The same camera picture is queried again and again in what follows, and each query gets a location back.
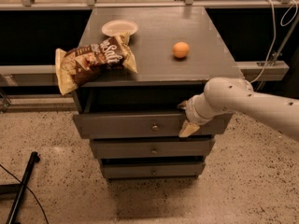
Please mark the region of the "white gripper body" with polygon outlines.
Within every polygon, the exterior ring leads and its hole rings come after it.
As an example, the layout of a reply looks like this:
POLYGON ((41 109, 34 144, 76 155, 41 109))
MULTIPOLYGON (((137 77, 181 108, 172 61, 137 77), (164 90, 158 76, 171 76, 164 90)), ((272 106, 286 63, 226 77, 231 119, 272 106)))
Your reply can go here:
POLYGON ((204 94, 194 95, 190 98, 186 102, 185 113, 188 121, 197 125, 204 125, 218 115, 204 94))

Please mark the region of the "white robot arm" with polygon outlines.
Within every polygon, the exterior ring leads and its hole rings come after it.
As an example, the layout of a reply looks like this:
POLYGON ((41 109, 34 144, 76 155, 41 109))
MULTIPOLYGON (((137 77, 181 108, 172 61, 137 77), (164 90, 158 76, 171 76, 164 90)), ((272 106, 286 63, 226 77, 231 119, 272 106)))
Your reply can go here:
POLYGON ((299 141, 299 101, 256 92, 245 79, 212 78, 201 94, 179 106, 186 114, 179 132, 182 138, 196 133, 216 116, 236 111, 299 141))

